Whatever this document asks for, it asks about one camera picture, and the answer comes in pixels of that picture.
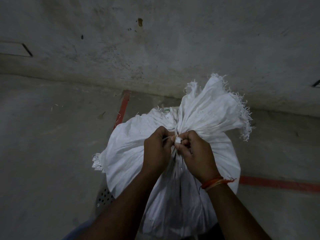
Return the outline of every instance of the person's left hand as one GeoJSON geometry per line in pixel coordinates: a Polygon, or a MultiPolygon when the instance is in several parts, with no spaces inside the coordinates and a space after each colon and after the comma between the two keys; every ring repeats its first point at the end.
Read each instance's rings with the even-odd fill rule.
{"type": "Polygon", "coordinates": [[[169,164],[174,141],[174,132],[169,132],[163,126],[156,129],[149,138],[144,140],[142,170],[160,176],[169,164]]]}

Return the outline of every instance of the person's right hand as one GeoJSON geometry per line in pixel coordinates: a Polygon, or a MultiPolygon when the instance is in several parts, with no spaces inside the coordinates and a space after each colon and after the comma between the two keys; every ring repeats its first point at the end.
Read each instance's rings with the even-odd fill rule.
{"type": "Polygon", "coordinates": [[[194,130],[179,134],[181,144],[174,144],[183,156],[190,173],[201,183],[220,176],[214,161],[214,154],[208,142],[198,136],[194,130]]]}

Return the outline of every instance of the forearm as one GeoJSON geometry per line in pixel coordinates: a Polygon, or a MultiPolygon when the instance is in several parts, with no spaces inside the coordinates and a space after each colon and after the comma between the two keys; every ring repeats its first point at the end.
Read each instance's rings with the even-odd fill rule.
{"type": "Polygon", "coordinates": [[[270,240],[228,185],[214,186],[208,191],[208,195],[226,240],[270,240]]]}
{"type": "Polygon", "coordinates": [[[141,171],[78,239],[134,239],[158,177],[141,171]]]}

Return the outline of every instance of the orange bracelet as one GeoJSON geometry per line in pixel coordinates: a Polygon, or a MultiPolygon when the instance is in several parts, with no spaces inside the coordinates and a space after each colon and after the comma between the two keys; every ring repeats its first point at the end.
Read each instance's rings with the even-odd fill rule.
{"type": "Polygon", "coordinates": [[[206,181],[202,184],[201,188],[204,189],[206,192],[208,190],[212,189],[214,186],[218,184],[227,184],[227,183],[232,183],[236,180],[236,178],[231,178],[231,179],[224,179],[223,177],[216,177],[212,180],[206,181]]]}

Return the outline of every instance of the hand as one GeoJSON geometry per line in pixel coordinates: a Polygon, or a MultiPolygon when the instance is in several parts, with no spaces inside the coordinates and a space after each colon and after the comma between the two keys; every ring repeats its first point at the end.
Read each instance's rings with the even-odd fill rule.
{"type": "Polygon", "coordinates": [[[201,183],[221,176],[214,154],[208,142],[198,136],[194,130],[179,135],[181,144],[174,144],[183,156],[190,173],[201,183]]]}
{"type": "Polygon", "coordinates": [[[175,141],[174,132],[169,132],[160,126],[147,139],[144,140],[144,155],[141,171],[154,173],[158,177],[167,168],[171,157],[171,147],[175,141]]]}

